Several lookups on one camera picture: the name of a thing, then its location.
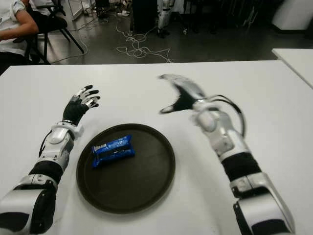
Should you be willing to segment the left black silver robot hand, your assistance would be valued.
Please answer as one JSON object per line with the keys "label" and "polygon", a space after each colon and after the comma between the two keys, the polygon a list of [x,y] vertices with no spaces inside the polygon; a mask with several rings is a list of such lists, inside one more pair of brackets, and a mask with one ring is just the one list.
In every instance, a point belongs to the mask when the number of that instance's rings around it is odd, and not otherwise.
{"label": "left black silver robot hand", "polygon": [[93,85],[87,85],[76,92],[66,105],[62,122],[68,122],[77,126],[84,114],[91,108],[98,107],[100,96]]}

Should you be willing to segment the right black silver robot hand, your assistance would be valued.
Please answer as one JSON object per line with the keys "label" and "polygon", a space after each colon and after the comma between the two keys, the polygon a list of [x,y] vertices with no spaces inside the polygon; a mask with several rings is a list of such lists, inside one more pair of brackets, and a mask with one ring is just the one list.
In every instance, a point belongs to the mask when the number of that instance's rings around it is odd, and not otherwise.
{"label": "right black silver robot hand", "polygon": [[207,102],[203,90],[191,79],[178,74],[163,74],[159,79],[167,80],[179,92],[178,99],[174,104],[160,110],[161,114],[192,110],[197,102]]}

